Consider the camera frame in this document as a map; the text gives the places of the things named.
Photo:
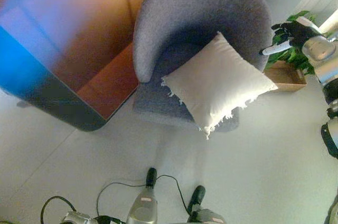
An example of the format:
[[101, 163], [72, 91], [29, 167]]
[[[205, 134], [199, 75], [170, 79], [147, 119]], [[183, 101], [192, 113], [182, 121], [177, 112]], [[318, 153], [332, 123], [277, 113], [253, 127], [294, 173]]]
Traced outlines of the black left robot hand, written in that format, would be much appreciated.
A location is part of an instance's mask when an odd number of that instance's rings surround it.
[[125, 224], [125, 222], [110, 216], [97, 216], [94, 218], [98, 224]]

